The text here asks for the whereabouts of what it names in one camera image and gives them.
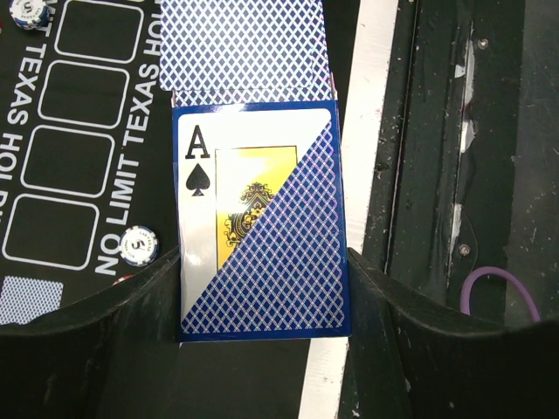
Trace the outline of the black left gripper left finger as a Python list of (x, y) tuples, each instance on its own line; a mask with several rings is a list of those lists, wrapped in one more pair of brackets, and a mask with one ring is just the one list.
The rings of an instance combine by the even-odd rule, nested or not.
[(178, 345), (179, 253), (1, 328), (3, 418), (161, 418)]

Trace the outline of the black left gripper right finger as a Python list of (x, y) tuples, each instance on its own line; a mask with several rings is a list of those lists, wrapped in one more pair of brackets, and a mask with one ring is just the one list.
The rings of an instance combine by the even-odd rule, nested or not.
[(555, 418), (558, 322), (510, 329), (441, 306), (348, 252), (364, 418)]

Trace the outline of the blue back card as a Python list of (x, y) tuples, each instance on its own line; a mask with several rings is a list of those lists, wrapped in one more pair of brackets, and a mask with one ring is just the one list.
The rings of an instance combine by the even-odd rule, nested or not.
[(63, 288), (59, 282), (6, 276), (1, 290), (1, 324), (24, 325), (58, 310)]
[(320, 1), (163, 1), (164, 91), (327, 91)]

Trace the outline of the blue playing card deck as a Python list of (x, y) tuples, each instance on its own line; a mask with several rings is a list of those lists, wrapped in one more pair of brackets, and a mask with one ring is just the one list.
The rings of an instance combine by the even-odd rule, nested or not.
[(179, 340), (350, 335), (337, 98), (172, 116)]

